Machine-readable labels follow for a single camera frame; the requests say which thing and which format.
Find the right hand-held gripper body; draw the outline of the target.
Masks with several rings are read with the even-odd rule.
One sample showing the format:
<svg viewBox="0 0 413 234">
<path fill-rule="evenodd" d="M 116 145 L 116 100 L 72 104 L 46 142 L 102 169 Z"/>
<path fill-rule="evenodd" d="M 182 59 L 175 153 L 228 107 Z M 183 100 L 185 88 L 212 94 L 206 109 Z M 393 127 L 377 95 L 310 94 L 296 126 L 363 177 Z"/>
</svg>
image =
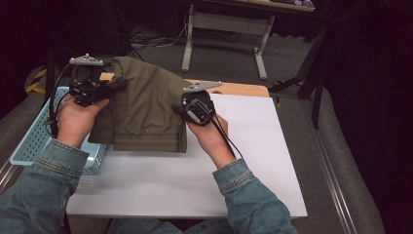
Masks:
<svg viewBox="0 0 413 234">
<path fill-rule="evenodd" d="M 184 88 L 179 106 L 185 109 L 186 114 L 181 118 L 198 126 L 207 125 L 211 117 L 216 114 L 214 103 L 207 89 L 217 88 L 221 85 L 220 81 L 196 81 L 189 87 Z"/>
</svg>

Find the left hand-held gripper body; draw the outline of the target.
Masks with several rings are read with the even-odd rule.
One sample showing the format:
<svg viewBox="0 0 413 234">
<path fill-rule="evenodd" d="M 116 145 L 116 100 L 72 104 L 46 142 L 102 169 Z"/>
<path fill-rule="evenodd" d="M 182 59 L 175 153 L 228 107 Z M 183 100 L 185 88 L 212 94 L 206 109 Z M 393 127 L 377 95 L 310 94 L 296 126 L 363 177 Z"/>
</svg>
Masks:
<svg viewBox="0 0 413 234">
<path fill-rule="evenodd" d="M 69 94 L 76 98 L 79 105 L 87 107 L 112 95 L 108 81 L 100 79 L 102 68 L 105 66 L 101 59 L 85 54 L 72 58 L 69 64 L 72 65 Z"/>
</svg>

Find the olive green pants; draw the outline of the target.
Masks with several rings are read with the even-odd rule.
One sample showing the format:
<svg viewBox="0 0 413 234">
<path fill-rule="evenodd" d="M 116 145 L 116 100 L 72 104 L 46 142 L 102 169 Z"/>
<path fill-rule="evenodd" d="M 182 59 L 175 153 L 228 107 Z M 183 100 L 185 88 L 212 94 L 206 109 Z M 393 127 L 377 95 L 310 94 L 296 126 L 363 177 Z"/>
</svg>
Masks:
<svg viewBox="0 0 413 234">
<path fill-rule="evenodd" d="M 174 112 L 190 85 L 158 65 L 136 58 L 114 57 L 115 84 L 126 88 L 109 99 L 95 118 L 89 141 L 119 151 L 187 150 L 186 124 Z"/>
</svg>

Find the light blue plastic basket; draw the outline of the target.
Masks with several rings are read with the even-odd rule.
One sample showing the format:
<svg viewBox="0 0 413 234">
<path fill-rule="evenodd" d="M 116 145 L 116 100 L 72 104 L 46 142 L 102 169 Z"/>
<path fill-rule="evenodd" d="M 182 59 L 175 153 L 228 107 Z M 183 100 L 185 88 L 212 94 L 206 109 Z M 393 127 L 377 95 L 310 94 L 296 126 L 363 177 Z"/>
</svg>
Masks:
<svg viewBox="0 0 413 234">
<path fill-rule="evenodd" d="M 31 166 L 37 156 L 51 141 L 51 129 L 50 126 L 46 124 L 50 116 L 49 102 L 50 101 L 47 100 L 46 104 L 11 155 L 9 161 L 12 165 Z M 90 143 L 85 139 L 82 144 L 82 150 L 89 154 L 87 163 L 84 167 L 84 175 L 97 175 L 104 158 L 106 145 Z"/>
</svg>

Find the person's right hand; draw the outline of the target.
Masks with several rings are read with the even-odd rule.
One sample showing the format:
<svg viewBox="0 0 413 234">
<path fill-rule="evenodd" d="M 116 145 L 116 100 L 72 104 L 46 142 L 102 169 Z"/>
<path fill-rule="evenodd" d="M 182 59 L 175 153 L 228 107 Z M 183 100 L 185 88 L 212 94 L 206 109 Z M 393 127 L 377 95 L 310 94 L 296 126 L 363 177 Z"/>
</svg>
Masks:
<svg viewBox="0 0 413 234">
<path fill-rule="evenodd" d="M 204 127 L 188 123 L 188 127 L 217 169 L 221 169 L 236 160 L 213 122 Z"/>
</svg>

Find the person's left hand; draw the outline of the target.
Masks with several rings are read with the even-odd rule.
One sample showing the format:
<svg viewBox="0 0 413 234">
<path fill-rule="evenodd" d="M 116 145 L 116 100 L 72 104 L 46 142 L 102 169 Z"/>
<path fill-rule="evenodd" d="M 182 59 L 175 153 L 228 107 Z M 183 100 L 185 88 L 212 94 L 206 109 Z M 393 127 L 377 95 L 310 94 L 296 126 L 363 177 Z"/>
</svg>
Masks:
<svg viewBox="0 0 413 234">
<path fill-rule="evenodd" d="M 57 115 L 56 139 L 69 146 L 81 148 L 85 137 L 94 126 L 96 115 L 108 104 L 109 100 L 103 99 L 88 107 L 77 104 L 73 96 L 67 96 L 63 101 L 64 106 Z"/>
</svg>

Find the black tripod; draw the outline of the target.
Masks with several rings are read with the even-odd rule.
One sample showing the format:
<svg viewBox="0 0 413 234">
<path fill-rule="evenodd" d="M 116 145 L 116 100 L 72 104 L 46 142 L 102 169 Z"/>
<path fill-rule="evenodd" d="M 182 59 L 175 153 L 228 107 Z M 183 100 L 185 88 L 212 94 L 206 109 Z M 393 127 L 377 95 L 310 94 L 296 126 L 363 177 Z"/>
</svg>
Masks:
<svg viewBox="0 0 413 234">
<path fill-rule="evenodd" d="M 46 97 L 53 92 L 56 74 L 68 60 L 84 54 L 109 57 L 117 30 L 111 0 L 34 0 L 46 43 Z"/>
</svg>

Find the yellow black striped tape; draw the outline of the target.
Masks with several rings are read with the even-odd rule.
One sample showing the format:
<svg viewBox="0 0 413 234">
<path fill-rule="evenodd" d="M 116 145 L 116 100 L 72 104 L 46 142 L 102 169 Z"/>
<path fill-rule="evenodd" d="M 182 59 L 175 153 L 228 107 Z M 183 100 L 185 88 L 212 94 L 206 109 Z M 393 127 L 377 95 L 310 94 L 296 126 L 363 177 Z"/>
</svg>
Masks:
<svg viewBox="0 0 413 234">
<path fill-rule="evenodd" d="M 30 82 L 25 88 L 27 93 L 37 93 L 44 95 L 46 93 L 46 89 L 39 86 L 42 78 L 47 74 L 47 69 L 44 66 L 40 66 L 35 68 L 30 73 Z"/>
</svg>

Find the person's legs in jeans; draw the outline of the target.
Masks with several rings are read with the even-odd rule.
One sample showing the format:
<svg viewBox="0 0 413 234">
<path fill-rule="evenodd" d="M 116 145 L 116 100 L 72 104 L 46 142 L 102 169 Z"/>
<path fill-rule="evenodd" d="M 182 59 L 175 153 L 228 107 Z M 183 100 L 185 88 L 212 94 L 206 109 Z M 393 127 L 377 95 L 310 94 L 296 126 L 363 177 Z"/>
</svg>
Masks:
<svg viewBox="0 0 413 234">
<path fill-rule="evenodd" d="M 156 218 L 115 219 L 107 234 L 234 234 L 225 219 L 205 220 L 181 230 L 169 221 Z"/>
</svg>

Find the black metal stand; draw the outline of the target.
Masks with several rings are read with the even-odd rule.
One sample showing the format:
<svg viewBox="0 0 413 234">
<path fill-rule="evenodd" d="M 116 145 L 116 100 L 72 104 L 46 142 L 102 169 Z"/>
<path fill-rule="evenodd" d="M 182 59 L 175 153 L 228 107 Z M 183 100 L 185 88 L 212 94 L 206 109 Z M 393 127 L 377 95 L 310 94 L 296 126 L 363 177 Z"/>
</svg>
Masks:
<svg viewBox="0 0 413 234">
<path fill-rule="evenodd" d="M 325 33 L 328 29 L 328 24 L 325 23 L 317 37 L 314 39 L 313 45 L 309 53 L 306 55 L 302 65 L 299 68 L 296 76 L 285 82 L 276 83 L 272 88 L 269 88 L 270 93 L 277 93 L 287 87 L 297 85 L 302 82 L 303 85 L 296 93 L 299 99 L 308 99 L 311 94 L 314 96 L 314 104 L 311 113 L 311 121 L 316 129 L 319 128 L 319 110 L 323 90 L 323 82 L 318 74 L 315 72 L 315 60 L 319 54 L 319 47 L 322 44 Z"/>
</svg>

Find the metal floor rail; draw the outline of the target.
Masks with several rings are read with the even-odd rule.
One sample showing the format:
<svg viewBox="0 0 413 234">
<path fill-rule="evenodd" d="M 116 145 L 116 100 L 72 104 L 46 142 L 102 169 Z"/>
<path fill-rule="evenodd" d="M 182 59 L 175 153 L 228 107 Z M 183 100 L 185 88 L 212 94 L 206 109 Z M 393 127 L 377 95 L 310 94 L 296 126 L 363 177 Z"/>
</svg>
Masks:
<svg viewBox="0 0 413 234">
<path fill-rule="evenodd" d="M 344 234 L 358 234 L 343 191 L 330 162 L 326 147 L 322 141 L 320 132 L 318 130 L 312 130 L 312 135 L 319 151 L 321 169 L 332 197 L 334 207 L 339 216 Z"/>
<path fill-rule="evenodd" d="M 13 177 L 17 167 L 7 161 L 1 168 L 0 168 L 0 194 L 3 190 L 7 187 L 10 179 Z"/>
</svg>

